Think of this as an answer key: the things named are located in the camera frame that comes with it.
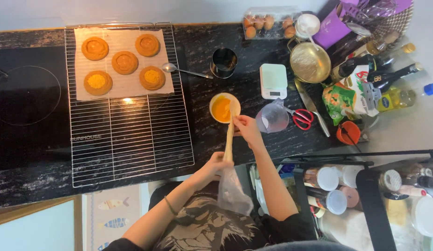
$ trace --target orange cup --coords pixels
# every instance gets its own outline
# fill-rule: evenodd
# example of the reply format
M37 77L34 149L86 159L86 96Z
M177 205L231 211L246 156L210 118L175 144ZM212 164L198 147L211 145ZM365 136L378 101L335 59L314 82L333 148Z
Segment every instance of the orange cup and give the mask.
M350 138L354 141L354 144L357 144L359 141L359 137L361 136L361 130L359 129L359 127L351 121L342 123L342 126L347 131L348 136L350 136ZM346 133L342 132L340 127L337 129L336 136L340 142L347 145L353 145L353 142L348 138Z

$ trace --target marble countertop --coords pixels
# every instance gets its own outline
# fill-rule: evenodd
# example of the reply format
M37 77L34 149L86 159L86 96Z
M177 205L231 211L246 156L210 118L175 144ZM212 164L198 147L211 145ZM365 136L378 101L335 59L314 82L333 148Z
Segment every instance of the marble countertop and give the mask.
M288 89L285 106L290 109L304 107L294 85L286 40L246 41L241 24L175 26L174 36L177 46L181 46L185 51L185 70L211 75L209 63L212 54L221 47L231 48L238 56L234 75L228 79L205 79L181 74L195 157L194 166L80 188L72 187L70 162L0 171L0 207L134 185L195 172L207 162L214 151L224 151L227 125L217 123L209 114L208 108L209 101L215 94L229 92L235 95L240 101L241 113L251 117L255 117L264 105L271 102L263 99L260 94L259 68L264 63L286 66ZM0 33L0 49L36 46L64 46L64 31L58 29ZM334 136L336 127L332 126L322 102L322 86L307 84L306 87L328 124L332 136L327 138L317 121L313 122L307 131L297 128L290 121L286 130L262 134L273 159L342 145ZM241 137L233 140L233 157L236 165L254 161L252 151Z

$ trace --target red scissors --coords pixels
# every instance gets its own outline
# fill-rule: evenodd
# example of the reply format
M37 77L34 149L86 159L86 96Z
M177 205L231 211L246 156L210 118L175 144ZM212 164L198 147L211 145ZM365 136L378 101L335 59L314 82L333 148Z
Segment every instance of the red scissors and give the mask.
M311 127L311 122L314 120L312 112L305 109L297 109L295 111L286 107L285 109L292 115L292 120L298 128L308 130Z

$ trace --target induction cooktop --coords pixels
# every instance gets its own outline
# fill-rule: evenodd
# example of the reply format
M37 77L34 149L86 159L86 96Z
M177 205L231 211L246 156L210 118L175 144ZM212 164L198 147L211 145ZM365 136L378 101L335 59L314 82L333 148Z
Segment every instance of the induction cooktop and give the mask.
M0 50L0 171L71 160L65 48Z

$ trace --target plastic measuring jug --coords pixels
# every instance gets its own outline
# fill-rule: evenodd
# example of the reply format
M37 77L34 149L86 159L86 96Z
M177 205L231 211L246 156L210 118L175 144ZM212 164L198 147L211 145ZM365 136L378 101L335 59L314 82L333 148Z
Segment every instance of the plastic measuring jug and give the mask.
M283 103L284 101L278 98L258 112L255 120L261 132L280 132L288 126L289 116Z

